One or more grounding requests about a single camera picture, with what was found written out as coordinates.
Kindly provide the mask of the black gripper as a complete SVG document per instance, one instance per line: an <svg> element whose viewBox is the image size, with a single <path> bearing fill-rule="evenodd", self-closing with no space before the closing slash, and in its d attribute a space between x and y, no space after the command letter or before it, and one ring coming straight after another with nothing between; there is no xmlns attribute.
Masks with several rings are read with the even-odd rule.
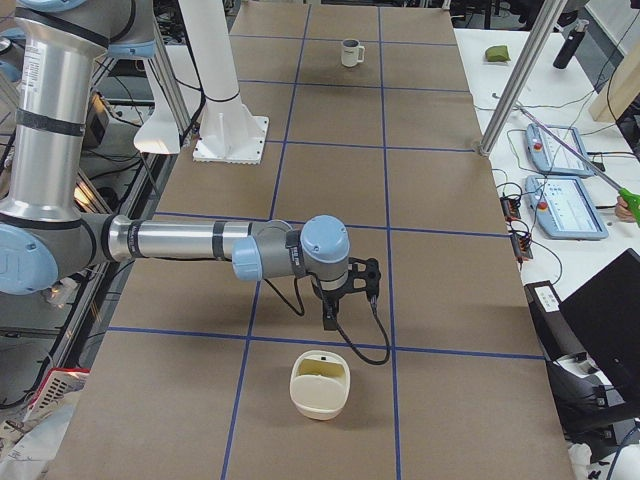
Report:
<svg viewBox="0 0 640 480"><path fill-rule="evenodd" d="M348 275L324 281L312 276L312 288L317 298L323 301L323 328L325 331L338 330L339 302L346 295Z"/></svg>

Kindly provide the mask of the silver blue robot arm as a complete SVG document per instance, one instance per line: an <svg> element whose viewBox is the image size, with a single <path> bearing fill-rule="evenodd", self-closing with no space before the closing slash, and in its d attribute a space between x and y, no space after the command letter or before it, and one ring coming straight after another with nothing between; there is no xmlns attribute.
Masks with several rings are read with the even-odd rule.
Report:
<svg viewBox="0 0 640 480"><path fill-rule="evenodd" d="M74 203L95 61L150 55L147 1L21 1L26 35L8 195L1 202L1 289L28 295L106 261L219 260L245 281L310 277L328 330L356 267L344 224L328 215L301 229L269 222L170 223L83 214Z"/></svg>

